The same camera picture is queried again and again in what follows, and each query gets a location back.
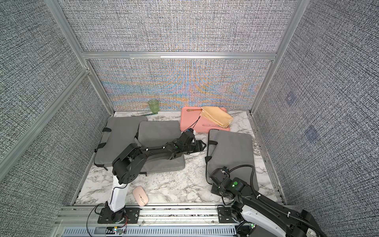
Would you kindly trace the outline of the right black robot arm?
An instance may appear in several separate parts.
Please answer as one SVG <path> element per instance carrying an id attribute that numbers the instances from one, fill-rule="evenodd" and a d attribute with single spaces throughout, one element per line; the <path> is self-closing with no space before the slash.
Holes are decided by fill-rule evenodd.
<path id="1" fill-rule="evenodd" d="M 249 183 L 231 177 L 234 170 L 243 167 L 252 169 Z M 256 191 L 253 187 L 254 176 L 255 168 L 252 165 L 217 168 L 210 174 L 210 180 L 220 196 L 233 200 L 230 213 L 235 221 L 258 225 L 276 237 L 326 236 L 309 212 L 290 209 Z"/>

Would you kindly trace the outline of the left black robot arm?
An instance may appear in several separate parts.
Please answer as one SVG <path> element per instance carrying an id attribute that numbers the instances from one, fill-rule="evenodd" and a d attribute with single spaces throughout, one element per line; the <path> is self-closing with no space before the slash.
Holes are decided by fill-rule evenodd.
<path id="1" fill-rule="evenodd" d="M 106 220 L 119 223 L 126 218 L 124 210 L 128 187 L 138 177 L 147 161 L 175 160 L 183 154 L 202 152 L 205 148 L 206 143 L 196 140 L 192 128 L 182 132 L 179 138 L 161 146 L 146 147 L 138 146 L 136 143 L 128 145 L 112 162 L 112 195 L 104 208 L 110 212 L 110 217 Z"/>

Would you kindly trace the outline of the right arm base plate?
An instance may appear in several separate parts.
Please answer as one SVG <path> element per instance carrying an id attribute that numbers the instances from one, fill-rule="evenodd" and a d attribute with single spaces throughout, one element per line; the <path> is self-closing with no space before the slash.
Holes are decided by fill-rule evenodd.
<path id="1" fill-rule="evenodd" d="M 219 223 L 221 224 L 237 223 L 232 217 L 230 206 L 218 205 L 217 212 L 218 212 Z"/>

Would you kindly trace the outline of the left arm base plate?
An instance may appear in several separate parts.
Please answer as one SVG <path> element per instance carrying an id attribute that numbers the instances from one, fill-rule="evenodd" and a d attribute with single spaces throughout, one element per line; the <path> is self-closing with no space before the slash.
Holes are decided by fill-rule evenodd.
<path id="1" fill-rule="evenodd" d="M 140 208 L 122 208 L 113 212 L 109 207 L 101 209 L 98 224 L 137 224 L 140 215 Z"/>

